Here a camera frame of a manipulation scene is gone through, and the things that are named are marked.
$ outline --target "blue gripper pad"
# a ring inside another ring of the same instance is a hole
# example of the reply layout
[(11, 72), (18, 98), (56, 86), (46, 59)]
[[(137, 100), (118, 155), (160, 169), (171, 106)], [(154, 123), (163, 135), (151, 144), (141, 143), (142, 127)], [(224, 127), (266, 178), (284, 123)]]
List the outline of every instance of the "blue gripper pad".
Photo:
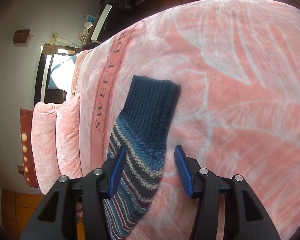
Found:
[(121, 175), (122, 175), (124, 166), (126, 164), (126, 160), (127, 160), (126, 148), (122, 147), (121, 152), (117, 158), (117, 161), (114, 165), (114, 168), (113, 168), (112, 173), (109, 178), (108, 194), (111, 198), (118, 190)]
[(179, 172), (179, 176), (181, 179), (181, 183), (183, 186), (183, 190), (188, 194), (191, 198), (194, 195), (192, 176), (186, 164), (186, 155), (183, 152), (183, 149), (180, 145), (178, 145), (174, 149), (174, 160), (176, 162), (176, 166)]

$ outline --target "metal pin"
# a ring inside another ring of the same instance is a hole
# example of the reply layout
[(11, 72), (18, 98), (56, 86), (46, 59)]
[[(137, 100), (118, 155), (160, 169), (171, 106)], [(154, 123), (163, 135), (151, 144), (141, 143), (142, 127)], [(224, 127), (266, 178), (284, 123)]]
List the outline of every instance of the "metal pin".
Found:
[(209, 170), (207, 168), (201, 168), (199, 172), (203, 175), (208, 174)]
[(59, 181), (60, 181), (60, 182), (66, 182), (67, 179), (68, 179), (67, 176), (61, 176), (61, 177), (59, 178)]
[(243, 177), (239, 174), (235, 175), (234, 178), (236, 181), (243, 181)]
[(94, 171), (93, 171), (93, 174), (95, 174), (95, 175), (101, 175), (103, 173), (103, 170), (102, 169), (95, 169)]

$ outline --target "pink bedspread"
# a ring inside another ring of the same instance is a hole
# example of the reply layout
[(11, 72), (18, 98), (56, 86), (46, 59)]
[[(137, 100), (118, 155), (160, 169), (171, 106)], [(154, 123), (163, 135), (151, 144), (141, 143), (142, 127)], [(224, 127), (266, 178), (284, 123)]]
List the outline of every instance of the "pink bedspread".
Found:
[(270, 0), (178, 6), (112, 37), (79, 67), (83, 175), (105, 160), (133, 75), (170, 79), (182, 87), (162, 181), (149, 212), (127, 239), (189, 238), (197, 202), (181, 187), (173, 157), (177, 144), (218, 176), (242, 174), (282, 240), (298, 228), (298, 9)]

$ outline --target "electrical outlet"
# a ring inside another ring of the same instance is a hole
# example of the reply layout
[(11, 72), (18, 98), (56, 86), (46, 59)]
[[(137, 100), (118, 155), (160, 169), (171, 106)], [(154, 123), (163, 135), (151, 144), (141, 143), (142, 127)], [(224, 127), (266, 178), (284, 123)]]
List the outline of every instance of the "electrical outlet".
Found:
[(57, 41), (58, 33), (53, 32), (49, 40), (49, 44), (55, 44)]

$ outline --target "sock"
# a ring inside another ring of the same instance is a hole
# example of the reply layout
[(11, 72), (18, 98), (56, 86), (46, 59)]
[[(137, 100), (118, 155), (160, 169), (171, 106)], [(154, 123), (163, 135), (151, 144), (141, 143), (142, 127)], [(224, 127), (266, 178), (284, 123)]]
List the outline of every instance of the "sock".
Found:
[(110, 136), (107, 158), (121, 145), (127, 163), (117, 193), (104, 200), (110, 236), (124, 239), (142, 219), (163, 173), (169, 125), (180, 86), (168, 80), (133, 76), (125, 105)]

